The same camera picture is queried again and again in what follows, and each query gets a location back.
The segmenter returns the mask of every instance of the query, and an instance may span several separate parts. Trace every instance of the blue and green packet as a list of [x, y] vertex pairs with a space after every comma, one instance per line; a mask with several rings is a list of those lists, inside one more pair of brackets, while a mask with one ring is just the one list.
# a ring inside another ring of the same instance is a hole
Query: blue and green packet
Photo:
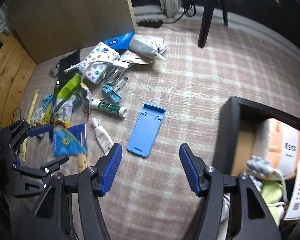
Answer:
[[86, 124], [54, 131], [52, 146], [55, 156], [87, 154]]

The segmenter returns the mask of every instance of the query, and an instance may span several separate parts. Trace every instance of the yellow measuring tape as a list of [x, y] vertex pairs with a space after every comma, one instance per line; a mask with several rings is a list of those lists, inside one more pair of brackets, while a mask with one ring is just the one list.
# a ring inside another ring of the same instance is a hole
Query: yellow measuring tape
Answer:
[[[37, 88], [36, 91], [34, 92], [34, 98], [32, 99], [32, 103], [31, 103], [30, 110], [29, 110], [29, 113], [28, 113], [28, 118], [27, 118], [27, 123], [28, 124], [31, 123], [31, 117], [32, 117], [32, 114], [33, 114], [34, 105], [35, 105], [35, 102], [37, 101], [38, 95], [39, 95], [39, 88]], [[26, 161], [26, 150], [27, 150], [27, 139], [24, 140], [23, 145], [22, 145], [21, 160], [23, 162]]]

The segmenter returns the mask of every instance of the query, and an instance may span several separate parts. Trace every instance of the orange and white package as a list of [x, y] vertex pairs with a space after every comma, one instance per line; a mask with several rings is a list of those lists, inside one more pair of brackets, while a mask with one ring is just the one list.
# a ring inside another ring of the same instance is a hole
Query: orange and white package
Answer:
[[274, 118], [264, 120], [257, 128], [252, 154], [268, 160], [285, 180], [292, 179], [300, 159], [300, 131]]

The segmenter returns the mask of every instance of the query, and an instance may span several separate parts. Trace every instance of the metal pivot screw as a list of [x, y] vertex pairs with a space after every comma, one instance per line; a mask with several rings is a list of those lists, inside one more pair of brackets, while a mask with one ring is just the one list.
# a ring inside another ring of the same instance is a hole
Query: metal pivot screw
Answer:
[[207, 166], [207, 167], [206, 167], [206, 170], [207, 170], [207, 172], [210, 172], [210, 173], [211, 173], [211, 172], [214, 172], [215, 169], [214, 169], [214, 167], [212, 167], [212, 166]]
[[88, 170], [89, 170], [91, 173], [93, 173], [93, 172], [96, 171], [96, 168], [95, 168], [95, 166], [90, 166], [90, 167], [88, 167]]
[[60, 179], [60, 178], [61, 178], [61, 173], [57, 172], [57, 173], [55, 173], [55, 174], [53, 175], [53, 177], [54, 177], [55, 179]]
[[240, 178], [241, 179], [247, 179], [248, 178], [248, 174], [245, 172], [240, 173]]

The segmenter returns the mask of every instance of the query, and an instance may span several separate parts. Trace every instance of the qr code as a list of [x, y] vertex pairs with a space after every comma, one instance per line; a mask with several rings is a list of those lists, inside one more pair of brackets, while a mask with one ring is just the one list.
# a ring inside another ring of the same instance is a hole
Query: qr code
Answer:
[[293, 204], [292, 210], [298, 210], [300, 206], [300, 202], [296, 202]]

